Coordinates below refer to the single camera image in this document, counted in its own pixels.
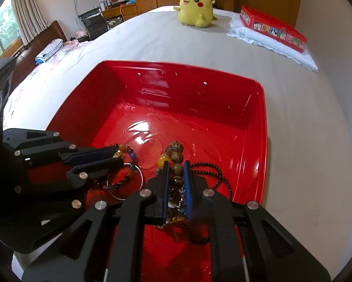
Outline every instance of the brown leather headboard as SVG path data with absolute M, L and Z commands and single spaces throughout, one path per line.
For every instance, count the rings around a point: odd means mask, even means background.
M 18 56 L 14 75 L 11 82 L 11 92 L 35 69 L 35 57 L 54 39 L 61 38 L 66 42 L 66 37 L 60 24 L 53 21 L 45 31 L 36 36 L 24 51 Z

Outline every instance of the silver bangle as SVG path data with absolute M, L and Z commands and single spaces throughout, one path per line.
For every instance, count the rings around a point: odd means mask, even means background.
M 141 185 L 140 185 L 140 188 L 138 189 L 138 191 L 141 191 L 141 189 L 142 189 L 142 187 L 143 187 L 143 182 L 144 182 L 144 177 L 143 177 L 143 174 L 142 174 L 142 172 L 141 172 L 141 170 L 140 170 L 140 168 L 138 167 L 138 166 L 136 166 L 135 164 L 132 164 L 132 163 L 124 163 L 124 166 L 128 166 L 128 165 L 134 165 L 135 166 L 135 168 L 137 168 L 137 170 L 138 170 L 138 172 L 140 173 L 140 175 L 141 175 Z M 111 190 L 109 189 L 109 187 L 110 187 L 110 184 L 109 184 L 109 178 L 110 178 L 110 175 L 111 174 L 108 174 L 108 177 L 107 177 L 107 187 L 108 187 L 108 192 L 114 197 L 114 198 L 116 198 L 116 199 L 118 199 L 118 200 L 121 200 L 121 201 L 124 201 L 124 200 L 126 200 L 126 198 L 119 198 L 119 197 L 116 197 L 115 195 L 113 195 L 112 193 L 111 193 Z

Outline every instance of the folded towel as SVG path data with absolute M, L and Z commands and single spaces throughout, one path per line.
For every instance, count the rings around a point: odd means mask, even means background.
M 291 58 L 295 62 L 304 65 L 308 69 L 317 72 L 318 67 L 307 48 L 305 48 L 303 53 L 300 53 L 297 50 L 294 50 L 293 48 L 290 48 L 289 46 L 271 37 L 247 28 L 241 21 L 239 14 L 232 16 L 230 26 L 231 29 L 227 33 L 228 36 L 237 37 L 238 39 L 241 39 L 247 43 L 265 47 L 274 51 L 275 53 Z
M 52 40 L 49 45 L 45 47 L 44 50 L 42 50 L 36 57 L 35 61 L 36 64 L 39 65 L 40 63 L 46 62 L 49 58 L 55 54 L 59 48 L 63 46 L 63 40 L 62 39 L 55 39 Z

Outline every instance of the mattress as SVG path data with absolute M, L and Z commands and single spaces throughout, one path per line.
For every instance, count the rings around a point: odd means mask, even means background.
M 352 147 L 328 78 L 322 70 L 315 73 L 228 37 L 231 12 L 217 10 L 209 28 L 195 28 L 182 25 L 171 10 L 132 18 L 51 70 L 38 70 L 41 78 L 26 78 L 5 107 L 5 127 L 45 130 L 103 60 L 182 63 L 255 79 L 265 90 L 269 135 L 264 206 L 334 277 L 343 267 L 352 228 Z

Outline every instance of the window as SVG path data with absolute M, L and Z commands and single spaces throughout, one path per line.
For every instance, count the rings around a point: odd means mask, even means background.
M 0 7 L 0 55 L 19 37 L 11 0 L 5 0 Z

